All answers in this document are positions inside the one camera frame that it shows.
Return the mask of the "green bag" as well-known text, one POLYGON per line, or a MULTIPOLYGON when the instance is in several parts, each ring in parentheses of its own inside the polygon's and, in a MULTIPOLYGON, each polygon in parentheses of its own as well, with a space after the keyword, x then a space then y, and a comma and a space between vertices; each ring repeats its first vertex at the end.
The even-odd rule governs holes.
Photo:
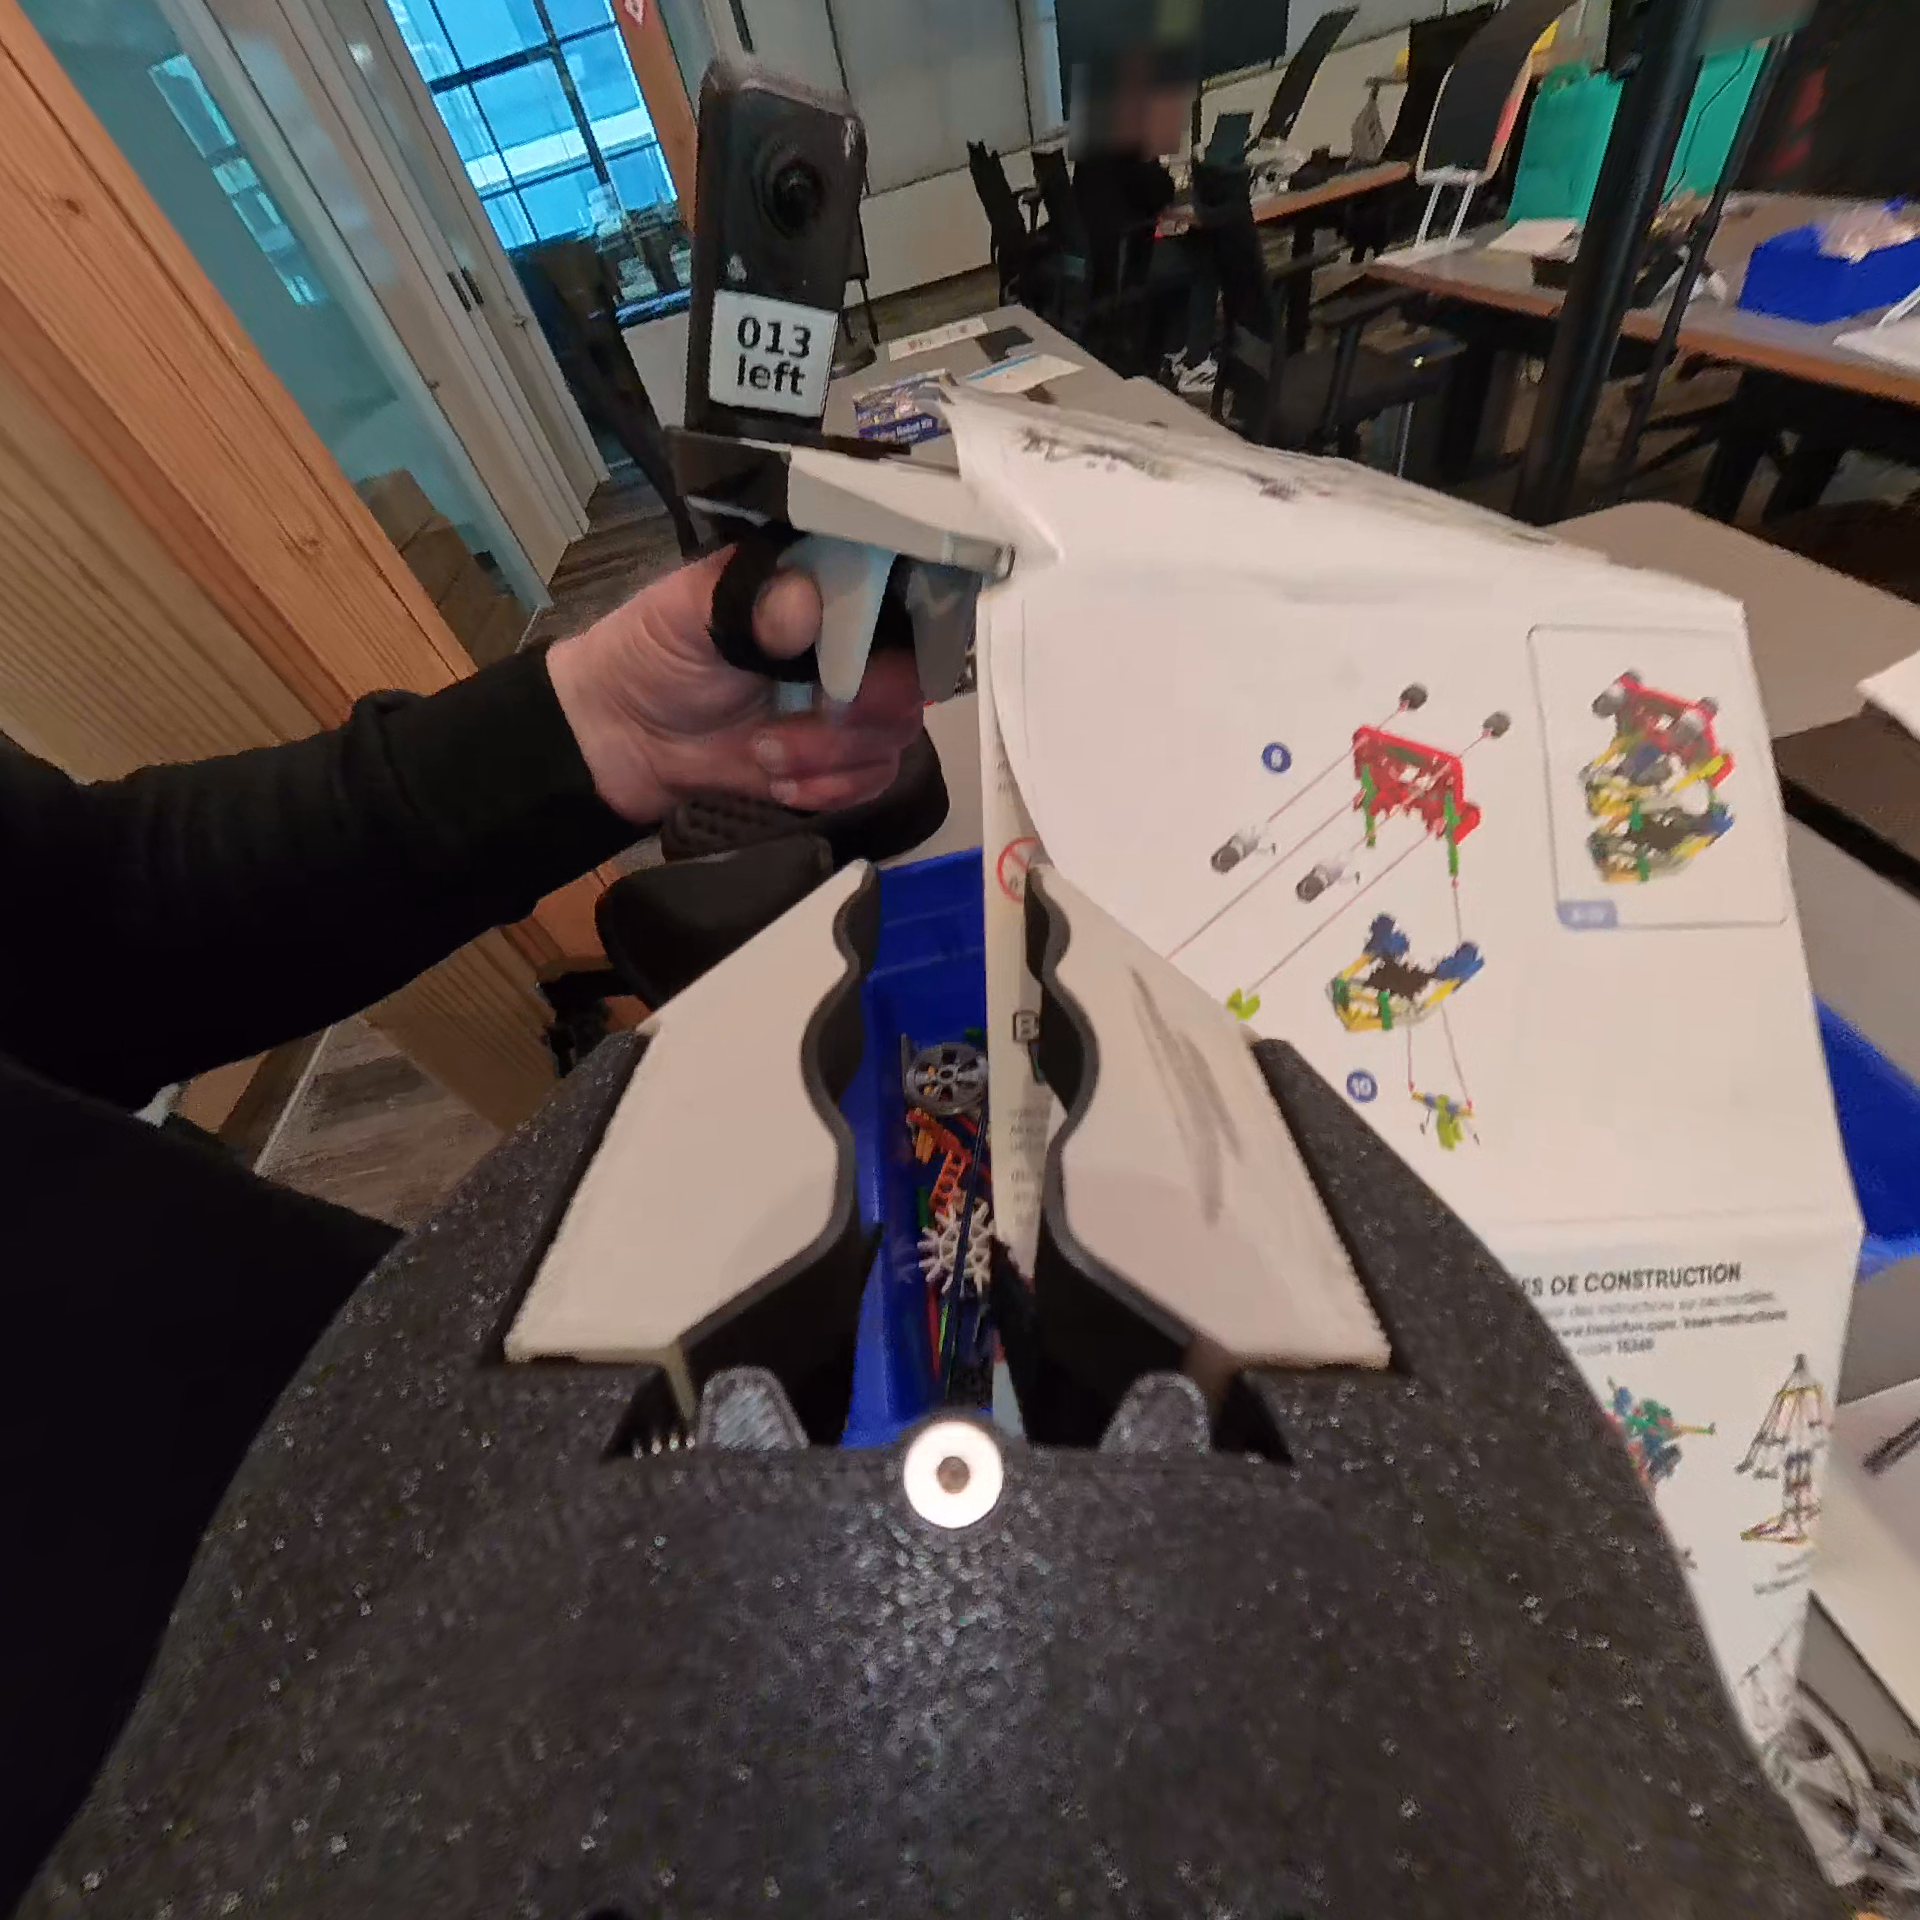
MULTIPOLYGON (((1676 139, 1665 196, 1707 196, 1721 178, 1767 43, 1707 57, 1676 139)), ((1509 222, 1581 224, 1593 204, 1626 86, 1598 71, 1556 67, 1527 115, 1519 169, 1506 204, 1509 222)))

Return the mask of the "pile of building toy pieces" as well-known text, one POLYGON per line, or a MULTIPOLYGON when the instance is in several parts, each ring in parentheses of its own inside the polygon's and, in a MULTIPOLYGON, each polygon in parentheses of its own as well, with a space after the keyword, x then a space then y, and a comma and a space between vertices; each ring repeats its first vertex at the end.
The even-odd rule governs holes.
MULTIPOLYGON (((983 1025, 955 1039, 987 1055, 983 1025)), ((932 1400, 989 1411, 1002 1342, 993 1312, 994 1175, 989 1096, 980 1114, 937 1121, 902 1097, 907 1297, 932 1400)))

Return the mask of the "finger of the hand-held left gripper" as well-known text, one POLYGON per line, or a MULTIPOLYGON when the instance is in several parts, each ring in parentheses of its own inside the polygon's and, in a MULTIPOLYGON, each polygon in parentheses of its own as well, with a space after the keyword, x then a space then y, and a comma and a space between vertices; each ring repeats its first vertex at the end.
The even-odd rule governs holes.
POLYGON ((1017 555, 1014 524, 966 479, 899 458, 786 448, 785 524, 799 536, 786 564, 803 569, 817 552, 852 544, 983 578, 1003 577, 1017 555))

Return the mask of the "person's left forearm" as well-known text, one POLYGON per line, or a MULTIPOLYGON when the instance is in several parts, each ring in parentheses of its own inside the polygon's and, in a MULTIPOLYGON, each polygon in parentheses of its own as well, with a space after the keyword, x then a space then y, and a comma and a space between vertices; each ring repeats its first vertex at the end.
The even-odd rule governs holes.
POLYGON ((84 784, 5 744, 5 1079, 115 1110, 381 1001, 629 846, 543 654, 84 784))

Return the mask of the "blue plastic bin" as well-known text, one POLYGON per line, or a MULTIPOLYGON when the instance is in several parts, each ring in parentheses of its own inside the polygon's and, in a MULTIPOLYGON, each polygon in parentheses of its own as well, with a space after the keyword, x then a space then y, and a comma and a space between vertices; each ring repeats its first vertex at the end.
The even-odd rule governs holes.
POLYGON ((1915 231, 1852 256, 1827 252, 1820 224, 1801 224, 1753 248, 1738 306, 1770 321, 1831 327, 1881 314, 1914 295, 1915 287, 1915 231))
MULTIPOLYGON (((857 1193, 881 1249, 862 1297, 844 1448, 899 1439, 943 1401, 929 1284, 914 1250, 932 1171, 910 1171, 902 1066, 924 1043, 979 1041, 985 1020, 980 851, 894 865, 881 876, 881 944, 862 985, 863 1055, 844 1112, 854 1131, 857 1193)), ((1857 1025, 1814 1006, 1863 1214, 1854 1328, 1839 1368, 1852 1401, 1915 1379, 1918 1094, 1857 1025)))

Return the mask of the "toy instruction sheet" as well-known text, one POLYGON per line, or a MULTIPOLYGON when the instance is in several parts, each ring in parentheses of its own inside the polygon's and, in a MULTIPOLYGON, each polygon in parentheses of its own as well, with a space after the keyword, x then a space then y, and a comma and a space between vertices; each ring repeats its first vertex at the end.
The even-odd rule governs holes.
POLYGON ((1022 851, 1482 1238, 1786 1745, 1863 1224, 1738 602, 1340 459, 943 414, 1022 851))

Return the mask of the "black pole stand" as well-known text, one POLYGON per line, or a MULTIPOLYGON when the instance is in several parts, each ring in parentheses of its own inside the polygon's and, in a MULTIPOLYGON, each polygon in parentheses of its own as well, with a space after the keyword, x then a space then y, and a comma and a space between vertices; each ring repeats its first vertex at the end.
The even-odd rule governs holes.
POLYGON ((1710 11, 1710 2, 1655 2, 1643 11, 1638 63, 1623 80, 1527 430, 1511 503, 1519 522, 1550 526, 1567 512, 1580 452, 1690 112, 1710 11))

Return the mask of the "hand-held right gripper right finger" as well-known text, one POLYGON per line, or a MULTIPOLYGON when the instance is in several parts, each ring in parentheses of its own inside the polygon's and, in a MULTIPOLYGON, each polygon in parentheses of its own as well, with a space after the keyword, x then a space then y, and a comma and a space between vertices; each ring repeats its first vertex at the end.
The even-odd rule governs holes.
POLYGON ((1095 1446, 1140 1382, 1202 1426, 1247 1377, 1386 1375, 1389 1340, 1243 1025, 1059 868, 1023 887, 1047 1096, 1019 1411, 1095 1446))

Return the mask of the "white paper sheet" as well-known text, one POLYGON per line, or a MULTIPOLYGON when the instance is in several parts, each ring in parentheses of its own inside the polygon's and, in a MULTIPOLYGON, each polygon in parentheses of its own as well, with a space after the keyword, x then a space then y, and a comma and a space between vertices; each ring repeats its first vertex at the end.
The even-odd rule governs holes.
POLYGON ((1813 1593, 1914 1719, 1918 1692, 1918 1382, 1843 1404, 1829 1446, 1813 1593))

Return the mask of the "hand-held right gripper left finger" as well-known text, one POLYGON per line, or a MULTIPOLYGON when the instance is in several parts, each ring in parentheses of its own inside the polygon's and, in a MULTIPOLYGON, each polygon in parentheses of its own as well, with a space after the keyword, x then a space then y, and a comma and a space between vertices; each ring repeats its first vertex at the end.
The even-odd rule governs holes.
POLYGON ((859 859, 642 1025, 506 1362, 646 1368, 691 1419, 721 1375, 757 1370, 810 1442, 844 1441, 875 1259, 845 1097, 877 935, 859 859))

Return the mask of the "dark board on white easel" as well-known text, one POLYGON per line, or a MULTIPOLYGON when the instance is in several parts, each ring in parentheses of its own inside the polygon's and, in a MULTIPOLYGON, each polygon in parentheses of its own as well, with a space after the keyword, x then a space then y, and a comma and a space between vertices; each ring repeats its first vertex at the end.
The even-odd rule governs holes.
POLYGON ((1519 121, 1531 59, 1575 2, 1511 2, 1454 59, 1412 168, 1427 193, 1415 250, 1451 248, 1477 194, 1495 178, 1519 121))

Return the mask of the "wooden table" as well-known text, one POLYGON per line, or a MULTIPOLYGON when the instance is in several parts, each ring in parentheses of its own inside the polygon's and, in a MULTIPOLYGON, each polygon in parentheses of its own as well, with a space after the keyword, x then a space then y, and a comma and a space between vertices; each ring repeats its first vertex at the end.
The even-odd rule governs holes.
MULTIPOLYGON (((1409 248, 1377 256, 1369 284, 1389 284, 1427 305, 1435 324, 1465 346, 1454 376, 1437 450, 1445 481, 1465 479, 1501 394, 1501 356, 1553 356, 1563 335, 1566 292, 1537 287, 1519 256, 1490 250, 1492 230, 1469 231, 1459 248, 1409 248)), ((1854 322, 1811 327, 1694 300, 1677 324, 1670 356, 1730 370, 1738 385, 1710 410, 1710 450, 1694 510, 1734 522, 1763 466, 1774 491, 1763 519, 1817 506, 1850 452, 1915 473, 1918 385, 1911 369, 1839 348, 1854 322)))

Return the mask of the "person's left hand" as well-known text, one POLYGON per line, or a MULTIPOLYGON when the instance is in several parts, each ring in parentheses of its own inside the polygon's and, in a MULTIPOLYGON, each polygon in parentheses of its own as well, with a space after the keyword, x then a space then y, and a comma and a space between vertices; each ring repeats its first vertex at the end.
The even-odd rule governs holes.
POLYGON ((599 801, 634 825, 721 795, 852 807, 883 794, 924 737, 907 659, 873 659, 852 705, 805 711, 781 710, 767 679, 721 659, 714 594, 733 555, 722 547, 686 563, 543 651, 599 801))

